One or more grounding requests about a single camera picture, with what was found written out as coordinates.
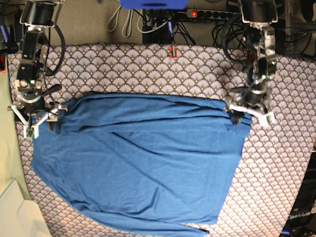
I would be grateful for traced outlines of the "blue T-shirt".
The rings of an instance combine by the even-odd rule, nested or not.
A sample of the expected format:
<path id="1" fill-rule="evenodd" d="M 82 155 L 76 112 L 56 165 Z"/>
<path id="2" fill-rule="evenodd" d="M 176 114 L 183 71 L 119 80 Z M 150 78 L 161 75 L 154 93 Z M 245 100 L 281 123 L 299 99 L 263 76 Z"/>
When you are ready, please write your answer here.
<path id="1" fill-rule="evenodd" d="M 31 167 L 61 199 L 107 227 L 202 237 L 217 222 L 251 118 L 220 100 L 98 93 L 66 103 L 33 140 Z"/>

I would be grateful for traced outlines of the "patterned fan-print tablecloth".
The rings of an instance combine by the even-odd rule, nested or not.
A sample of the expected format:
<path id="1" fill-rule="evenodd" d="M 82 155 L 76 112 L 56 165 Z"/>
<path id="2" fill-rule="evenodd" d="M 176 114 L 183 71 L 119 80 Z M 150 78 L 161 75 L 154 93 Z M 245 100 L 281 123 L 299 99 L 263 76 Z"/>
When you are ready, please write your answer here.
<path id="1" fill-rule="evenodd" d="M 158 44 L 68 46 L 58 73 L 48 85 L 61 84 L 58 102 L 91 91 L 174 94 L 224 99 L 242 86 L 240 65 L 214 47 L 179 46 L 177 58 Z M 277 77 L 269 82 L 276 122 L 262 128 L 253 120 L 229 193 L 212 237 L 277 237 L 285 226 L 305 176 L 316 139 L 316 65 L 280 56 Z M 124 237 L 77 213 L 31 169 L 33 143 L 16 124 L 24 175 L 31 199 L 54 237 Z"/>

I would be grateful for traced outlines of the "red and grey clamp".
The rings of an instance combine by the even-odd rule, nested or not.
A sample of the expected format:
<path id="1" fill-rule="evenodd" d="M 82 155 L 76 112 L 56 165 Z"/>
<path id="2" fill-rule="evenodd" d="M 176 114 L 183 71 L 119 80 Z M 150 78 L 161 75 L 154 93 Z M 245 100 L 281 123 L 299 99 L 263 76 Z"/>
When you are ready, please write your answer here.
<path id="1" fill-rule="evenodd" d="M 170 56 L 170 59 L 177 59 L 177 46 L 176 45 L 171 45 L 169 47 L 169 56 Z"/>

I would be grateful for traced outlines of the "white plastic bin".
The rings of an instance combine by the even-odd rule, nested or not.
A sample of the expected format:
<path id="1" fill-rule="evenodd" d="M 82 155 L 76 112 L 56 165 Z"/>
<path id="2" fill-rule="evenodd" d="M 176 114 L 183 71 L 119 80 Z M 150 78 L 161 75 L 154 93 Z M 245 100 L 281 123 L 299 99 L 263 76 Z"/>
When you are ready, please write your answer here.
<path id="1" fill-rule="evenodd" d="M 11 179 L 0 193 L 2 237 L 50 237 L 39 206 L 24 199 L 18 182 Z"/>

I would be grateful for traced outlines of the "black OpenArm base box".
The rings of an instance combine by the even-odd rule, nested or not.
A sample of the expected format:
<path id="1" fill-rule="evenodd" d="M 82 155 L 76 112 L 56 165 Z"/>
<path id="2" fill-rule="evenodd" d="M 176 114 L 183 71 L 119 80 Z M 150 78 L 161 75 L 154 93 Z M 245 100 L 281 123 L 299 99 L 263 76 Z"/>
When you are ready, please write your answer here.
<path id="1" fill-rule="evenodd" d="M 316 235 L 316 150 L 313 149 L 301 188 L 280 233 L 281 237 Z"/>

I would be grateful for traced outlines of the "blue box overhead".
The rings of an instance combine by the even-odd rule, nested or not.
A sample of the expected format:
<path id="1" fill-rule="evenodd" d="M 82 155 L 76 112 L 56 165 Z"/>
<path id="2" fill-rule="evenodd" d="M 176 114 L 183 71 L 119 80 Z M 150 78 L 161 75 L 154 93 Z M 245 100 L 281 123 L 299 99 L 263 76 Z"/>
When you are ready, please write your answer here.
<path id="1" fill-rule="evenodd" d="M 126 9 L 184 9 L 188 0 L 121 0 Z"/>

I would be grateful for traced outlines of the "blue-handled clamp left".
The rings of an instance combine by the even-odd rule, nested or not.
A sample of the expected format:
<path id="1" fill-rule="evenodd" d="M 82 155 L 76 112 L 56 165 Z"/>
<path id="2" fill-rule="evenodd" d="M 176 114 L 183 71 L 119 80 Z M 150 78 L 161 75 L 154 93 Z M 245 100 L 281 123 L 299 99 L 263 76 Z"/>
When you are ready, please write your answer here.
<path id="1" fill-rule="evenodd" d="M 9 33 L 7 26 L 5 24 L 2 24 L 0 26 L 3 38 L 4 38 L 4 43 L 6 45 L 5 49 L 0 50 L 0 54 L 12 54 L 18 52 L 18 44 L 15 41 L 15 34 L 14 31 Z"/>

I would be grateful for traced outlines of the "black power strip red switch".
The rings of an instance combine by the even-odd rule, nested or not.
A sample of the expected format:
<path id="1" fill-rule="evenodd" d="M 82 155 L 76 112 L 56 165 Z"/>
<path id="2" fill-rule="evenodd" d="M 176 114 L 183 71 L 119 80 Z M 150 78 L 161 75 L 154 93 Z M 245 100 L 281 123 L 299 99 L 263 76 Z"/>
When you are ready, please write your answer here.
<path id="1" fill-rule="evenodd" d="M 187 9 L 185 10 L 188 18 L 204 19 L 204 20 L 221 20 L 226 21 L 233 15 L 239 15 L 239 13 L 216 11 L 216 10 L 200 10 L 200 9 Z"/>

